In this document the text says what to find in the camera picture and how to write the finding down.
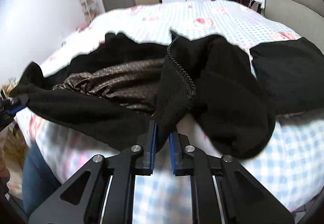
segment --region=zipper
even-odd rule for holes
[[[187,87],[187,92],[188,92],[187,96],[188,96],[188,99],[190,100],[193,96],[196,95],[196,85],[193,82],[190,75],[183,69],[183,67],[181,67],[181,65],[174,59],[174,57],[171,54],[171,46],[177,39],[178,39],[178,37],[176,37],[171,42],[171,44],[166,48],[166,55],[172,62],[172,65],[178,70],[180,77],[182,78],[184,84]]]
[[[17,82],[17,85],[20,83],[20,80],[21,80],[22,77],[25,75],[27,69],[30,67],[30,65],[31,65],[32,63],[33,63],[33,61],[31,61],[31,62],[27,65],[27,67],[25,67],[24,71],[23,71],[22,74],[20,75],[20,78],[19,78],[19,80],[18,80],[18,82]]]

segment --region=white wall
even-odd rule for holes
[[[0,0],[0,85],[30,61],[41,64],[83,22],[79,0]]]

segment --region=blue jeans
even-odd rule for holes
[[[60,186],[37,144],[34,144],[27,153],[22,177],[22,200],[27,217]]]

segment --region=bedsheet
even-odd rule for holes
[[[98,16],[83,32],[68,36],[65,45],[41,68],[45,76],[55,73],[75,56],[95,50],[108,31],[124,32],[136,42],[168,45],[170,29],[188,39],[221,34],[248,54],[261,42],[300,38],[288,27],[225,0],[136,6]],[[46,121],[27,108],[17,113],[16,121],[27,144],[36,141],[61,183],[95,154],[108,157],[118,153],[80,132]],[[207,154],[221,157],[191,115],[178,124],[178,131]],[[266,148],[254,159],[241,163],[290,211],[305,204],[324,185],[324,109],[277,117]],[[191,217],[189,177],[172,175],[166,143],[157,153],[153,175],[136,178],[133,223],[191,223]]]

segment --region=metal screw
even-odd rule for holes
[[[224,155],[223,156],[223,160],[225,161],[225,162],[227,162],[227,163],[230,163],[230,162],[232,162],[233,161],[233,157],[231,157],[230,155]]]
[[[141,146],[134,145],[134,146],[131,147],[131,150],[132,150],[133,152],[138,152],[138,151],[141,150]]]
[[[193,152],[193,151],[195,150],[195,147],[194,147],[194,146],[186,146],[184,149],[185,149],[187,152],[191,153],[191,152]]]
[[[95,156],[93,157],[92,160],[93,160],[95,163],[99,163],[99,162],[102,161],[102,155],[97,154],[97,155],[95,155]]]

